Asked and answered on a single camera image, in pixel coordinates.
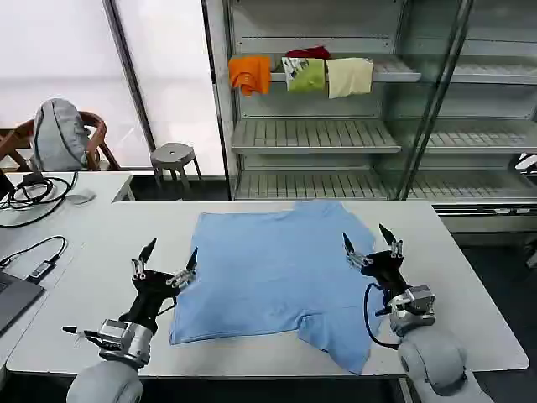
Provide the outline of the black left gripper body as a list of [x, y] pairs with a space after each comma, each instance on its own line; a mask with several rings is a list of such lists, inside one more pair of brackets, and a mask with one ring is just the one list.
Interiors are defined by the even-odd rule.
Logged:
[[143, 280], [132, 280], [138, 294], [127, 312], [127, 321], [157, 332], [156, 318], [175, 308], [180, 291], [169, 282], [173, 275], [154, 270], [144, 273]]

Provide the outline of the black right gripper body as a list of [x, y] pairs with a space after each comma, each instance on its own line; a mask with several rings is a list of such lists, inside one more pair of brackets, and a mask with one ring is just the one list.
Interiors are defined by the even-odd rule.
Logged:
[[391, 301], [395, 296], [403, 294], [409, 289], [408, 283], [400, 273], [404, 257], [388, 250], [367, 256], [368, 264], [360, 269], [365, 276], [373, 277], [383, 292], [383, 299]]

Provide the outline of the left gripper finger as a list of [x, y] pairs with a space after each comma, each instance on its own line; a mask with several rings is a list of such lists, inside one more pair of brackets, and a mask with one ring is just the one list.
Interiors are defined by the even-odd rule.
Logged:
[[166, 280], [166, 285], [172, 288], [184, 289], [196, 279], [197, 253], [198, 248], [195, 247], [185, 268]]
[[154, 250], [157, 238], [154, 238], [149, 244], [144, 246], [137, 258], [131, 259], [133, 268], [133, 280], [144, 280], [146, 278], [145, 267], [149, 261], [150, 255]]

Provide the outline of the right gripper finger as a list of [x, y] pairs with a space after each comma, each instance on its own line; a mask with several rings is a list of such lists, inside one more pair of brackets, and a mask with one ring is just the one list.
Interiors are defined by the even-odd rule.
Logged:
[[351, 240], [345, 233], [343, 233], [342, 236], [346, 251], [346, 259], [351, 266], [355, 268], [364, 268], [373, 263], [373, 260], [367, 255], [361, 254], [354, 249]]
[[403, 240], [397, 239], [394, 234], [382, 223], [380, 223], [378, 226], [386, 244], [389, 246], [389, 250], [382, 251], [380, 255], [383, 257], [389, 257], [391, 259], [402, 259], [404, 257]]

